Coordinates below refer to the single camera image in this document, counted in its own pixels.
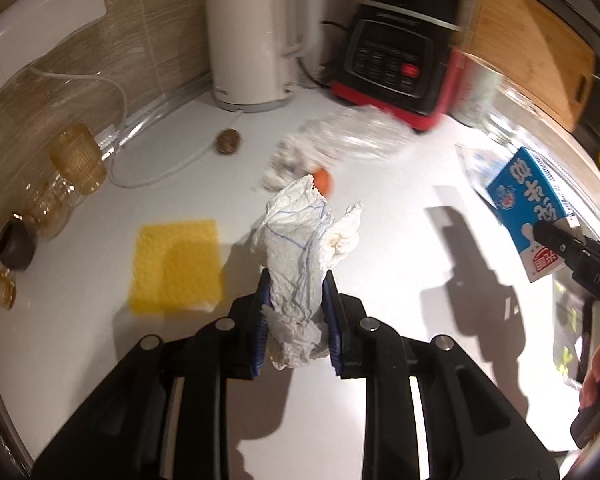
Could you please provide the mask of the small dark round cup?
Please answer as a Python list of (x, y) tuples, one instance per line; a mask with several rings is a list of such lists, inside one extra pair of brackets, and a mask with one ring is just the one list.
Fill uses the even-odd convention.
[(36, 251), (36, 240), (27, 225), (19, 218), (6, 222), (0, 234), (0, 261), (13, 271), (30, 266)]

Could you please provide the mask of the red black blender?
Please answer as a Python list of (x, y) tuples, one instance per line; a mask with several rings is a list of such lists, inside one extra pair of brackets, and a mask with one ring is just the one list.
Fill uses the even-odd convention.
[(460, 0), (363, 0), (340, 54), (332, 94), (373, 105), (418, 132), (449, 103)]

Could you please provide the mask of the bamboo cutting board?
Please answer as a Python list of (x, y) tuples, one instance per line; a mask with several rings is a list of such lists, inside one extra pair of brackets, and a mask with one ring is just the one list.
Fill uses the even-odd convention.
[(567, 131), (591, 95), (595, 53), (538, 0), (478, 0), (463, 50), (495, 67)]

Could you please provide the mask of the blue white milk carton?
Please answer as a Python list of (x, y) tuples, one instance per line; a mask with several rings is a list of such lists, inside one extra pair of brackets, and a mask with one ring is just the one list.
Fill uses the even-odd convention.
[(547, 221), (570, 234), (580, 222), (560, 189), (556, 174), (540, 155), (520, 148), (486, 187), (501, 222), (533, 283), (564, 265), (557, 252), (537, 242), (533, 227)]

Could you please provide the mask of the white electric kettle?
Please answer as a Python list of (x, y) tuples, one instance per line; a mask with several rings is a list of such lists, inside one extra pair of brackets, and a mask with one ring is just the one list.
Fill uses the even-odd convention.
[(204, 0), (212, 90), (224, 110), (266, 112), (294, 96), (306, 0)]

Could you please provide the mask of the clear amber glass jar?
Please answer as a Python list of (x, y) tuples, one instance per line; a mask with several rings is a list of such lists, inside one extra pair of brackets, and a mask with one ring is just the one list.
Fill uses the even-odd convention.
[(27, 189), (23, 218), (37, 240), (52, 240), (68, 226), (85, 200), (78, 189), (60, 174), (31, 184)]

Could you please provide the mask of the brown walnut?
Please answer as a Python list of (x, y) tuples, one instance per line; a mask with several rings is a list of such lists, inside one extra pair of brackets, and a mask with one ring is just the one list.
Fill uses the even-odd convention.
[(237, 152), (242, 137), (234, 128), (222, 130), (215, 138), (215, 149), (221, 155), (233, 155)]

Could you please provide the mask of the amber ribbed glass cup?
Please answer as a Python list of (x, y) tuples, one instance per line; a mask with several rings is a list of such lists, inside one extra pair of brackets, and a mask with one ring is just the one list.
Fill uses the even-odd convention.
[(50, 160), (61, 177), (84, 196), (97, 191), (107, 177), (100, 150), (86, 125), (76, 124), (53, 140)]

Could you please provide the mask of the white paper towel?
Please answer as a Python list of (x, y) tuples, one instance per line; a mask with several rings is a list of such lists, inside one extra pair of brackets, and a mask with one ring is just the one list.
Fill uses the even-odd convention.
[(278, 370), (327, 356), (323, 282), (358, 244), (362, 212), (363, 205), (355, 202), (336, 218), (312, 176), (289, 183), (266, 204), (252, 249), (265, 256), (270, 274), (270, 299), (263, 311), (268, 352)]

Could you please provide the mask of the clear plastic bag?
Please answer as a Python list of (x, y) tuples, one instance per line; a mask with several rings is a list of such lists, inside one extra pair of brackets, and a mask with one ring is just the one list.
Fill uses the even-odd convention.
[(318, 170), (350, 160), (388, 159), (416, 138), (415, 130), (377, 107), (355, 106), (310, 119), (280, 140), (262, 185), (279, 191)]

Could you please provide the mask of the orange tangerine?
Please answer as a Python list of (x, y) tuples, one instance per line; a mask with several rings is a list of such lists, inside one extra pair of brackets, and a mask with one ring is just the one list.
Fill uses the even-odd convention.
[(318, 192), (320, 192), (324, 197), (329, 198), (330, 194), (332, 194), (332, 187), (334, 186), (334, 181), (332, 180), (332, 176), (330, 173), (324, 169), (317, 169), (312, 174), (313, 184)]

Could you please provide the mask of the yellow sponge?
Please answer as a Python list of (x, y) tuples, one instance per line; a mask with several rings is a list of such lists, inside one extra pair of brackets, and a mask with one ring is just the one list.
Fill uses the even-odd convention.
[(134, 314), (211, 312), (222, 297), (220, 243), (213, 220), (140, 228), (128, 298)]

